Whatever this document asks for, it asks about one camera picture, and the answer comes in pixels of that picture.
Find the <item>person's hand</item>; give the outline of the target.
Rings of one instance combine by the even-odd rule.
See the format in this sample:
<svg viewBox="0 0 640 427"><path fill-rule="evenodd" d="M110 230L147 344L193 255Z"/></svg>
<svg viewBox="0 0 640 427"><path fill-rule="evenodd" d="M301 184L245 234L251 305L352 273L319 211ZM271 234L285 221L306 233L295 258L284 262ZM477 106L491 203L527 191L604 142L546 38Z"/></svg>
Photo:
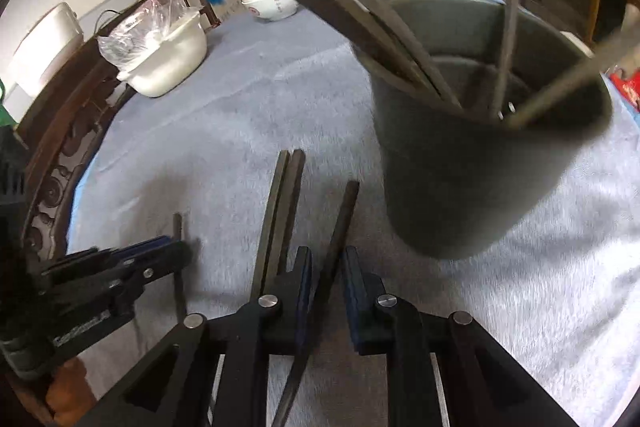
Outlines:
<svg viewBox="0 0 640 427"><path fill-rule="evenodd" d="M96 405L86 376L87 369L80 358L69 359L54 372L46 402L59 426L75 426Z"/></svg>

